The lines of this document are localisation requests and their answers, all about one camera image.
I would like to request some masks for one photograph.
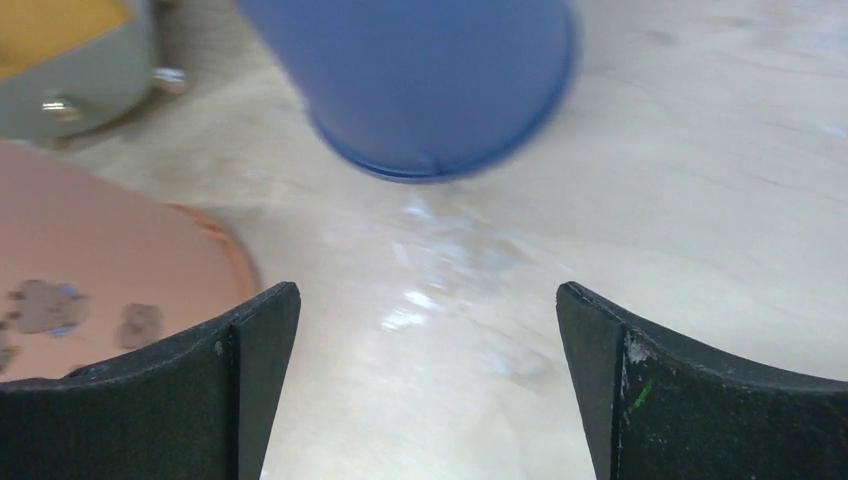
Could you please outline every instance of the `metal rivet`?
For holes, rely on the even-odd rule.
[[[188,90],[185,72],[177,68],[157,68],[154,70],[153,85],[174,95],[185,93]]]
[[[79,108],[64,97],[51,97],[42,102],[41,110],[60,122],[73,122],[82,118]]]

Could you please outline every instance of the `blue cup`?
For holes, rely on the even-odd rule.
[[[239,0],[360,168],[400,182],[473,173],[555,109],[578,57],[565,0]]]

